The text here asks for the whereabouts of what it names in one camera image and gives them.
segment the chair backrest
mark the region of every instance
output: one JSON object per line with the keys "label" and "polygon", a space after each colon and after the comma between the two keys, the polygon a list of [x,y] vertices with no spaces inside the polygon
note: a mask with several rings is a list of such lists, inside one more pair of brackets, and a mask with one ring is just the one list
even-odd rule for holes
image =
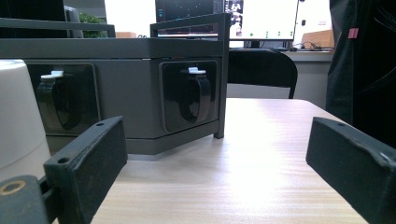
{"label": "chair backrest", "polygon": [[230,50],[228,83],[290,88],[294,97],[297,67],[287,55],[270,49]]}

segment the cardboard box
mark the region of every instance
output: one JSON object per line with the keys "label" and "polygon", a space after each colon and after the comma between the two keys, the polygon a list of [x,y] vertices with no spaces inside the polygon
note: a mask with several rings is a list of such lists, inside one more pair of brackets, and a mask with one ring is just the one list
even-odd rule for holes
{"label": "cardboard box", "polygon": [[334,36],[332,30],[305,33],[303,35],[302,44],[304,44],[306,49],[312,49],[312,44],[323,49],[333,49]]}
{"label": "cardboard box", "polygon": [[133,33],[133,32],[116,32],[116,38],[136,38],[136,33]]}

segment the white cylinder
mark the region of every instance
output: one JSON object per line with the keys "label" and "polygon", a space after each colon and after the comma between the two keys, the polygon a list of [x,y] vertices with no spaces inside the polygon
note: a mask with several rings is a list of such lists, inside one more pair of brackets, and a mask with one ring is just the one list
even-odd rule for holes
{"label": "white cylinder", "polygon": [[0,60],[0,181],[44,175],[50,158],[44,126],[26,64]]}

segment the black recessed compartment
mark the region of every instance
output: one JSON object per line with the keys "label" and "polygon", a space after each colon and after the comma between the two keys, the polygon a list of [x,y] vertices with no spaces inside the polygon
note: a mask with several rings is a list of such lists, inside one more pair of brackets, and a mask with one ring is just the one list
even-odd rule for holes
{"label": "black recessed compartment", "polygon": [[[93,65],[28,62],[27,67],[48,135],[77,136],[100,120]],[[54,71],[63,75],[42,78]]]}
{"label": "black recessed compartment", "polygon": [[163,125],[168,132],[218,117],[219,67],[212,62],[161,63]]}

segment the red tag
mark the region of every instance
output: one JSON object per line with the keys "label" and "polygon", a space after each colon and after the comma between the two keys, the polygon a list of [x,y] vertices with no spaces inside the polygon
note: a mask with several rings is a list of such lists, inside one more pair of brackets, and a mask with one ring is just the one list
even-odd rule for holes
{"label": "red tag", "polygon": [[350,29],[349,29],[348,38],[349,38],[349,39],[356,39],[356,38],[358,38],[358,31],[359,31],[359,28],[350,28]]}

